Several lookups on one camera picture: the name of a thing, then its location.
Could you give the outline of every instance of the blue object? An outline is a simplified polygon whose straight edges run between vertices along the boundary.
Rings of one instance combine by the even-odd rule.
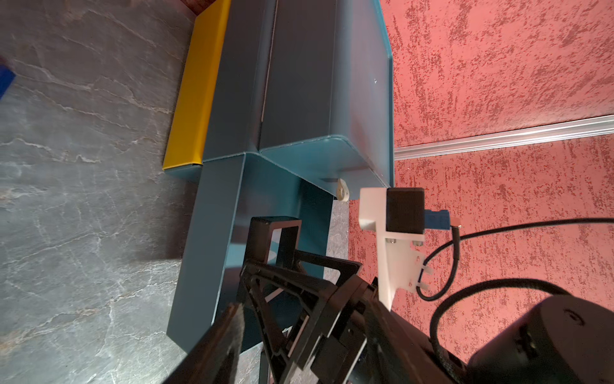
[[[0,65],[0,99],[4,96],[4,92],[9,89],[10,83],[13,82],[15,74],[5,65]]]
[[[424,227],[428,229],[450,229],[450,211],[424,210]]]

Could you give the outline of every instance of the red textured wall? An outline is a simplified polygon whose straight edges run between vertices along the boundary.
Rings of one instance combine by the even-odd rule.
[[[612,0],[383,0],[396,146],[614,113]]]
[[[423,187],[428,208],[462,218],[461,234],[548,219],[614,217],[614,135],[491,151],[404,160],[397,186]],[[427,231],[428,254],[449,240]],[[350,204],[349,257],[377,275],[375,236],[358,225],[358,201]],[[448,277],[449,251],[434,259],[439,289]],[[492,235],[462,243],[451,293],[505,277],[548,280],[614,310],[614,226],[570,225]],[[440,324],[442,344],[465,361],[484,343],[539,302],[543,294],[522,289],[484,292],[452,308]],[[393,310],[428,334],[438,302],[399,291]]]
[[[181,0],[196,16],[209,8],[215,0]]]

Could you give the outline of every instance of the white 3d-printed bracket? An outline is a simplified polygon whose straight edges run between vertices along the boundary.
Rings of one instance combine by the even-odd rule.
[[[363,230],[375,231],[378,257],[379,301],[388,308],[398,288],[416,292],[428,285],[418,283],[420,271],[433,274],[430,267],[423,265],[423,253],[412,249],[413,242],[424,243],[424,235],[386,231],[387,188],[362,188],[360,190],[359,224]]]

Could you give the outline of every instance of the yellow box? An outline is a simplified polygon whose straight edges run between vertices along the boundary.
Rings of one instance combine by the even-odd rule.
[[[164,170],[202,164],[217,70],[228,24],[231,0],[217,0],[196,18],[171,134],[166,145]]]

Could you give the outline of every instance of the black cable sleeve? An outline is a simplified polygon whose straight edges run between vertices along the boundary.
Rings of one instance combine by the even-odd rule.
[[[435,310],[435,313],[433,313],[433,317],[430,319],[430,342],[433,346],[433,351],[435,352],[435,358],[444,368],[446,373],[458,384],[464,384],[464,381],[455,373],[454,369],[452,368],[452,363],[443,356],[443,350],[439,344],[439,339],[437,337],[439,320],[447,310],[462,299],[466,299],[472,295],[475,295],[476,293],[495,288],[528,288],[544,291],[552,295],[571,295],[571,293],[567,292],[565,289],[562,289],[561,287],[547,281],[527,278],[512,278],[489,280],[474,284],[461,289],[442,301],[439,307],[437,307]]]

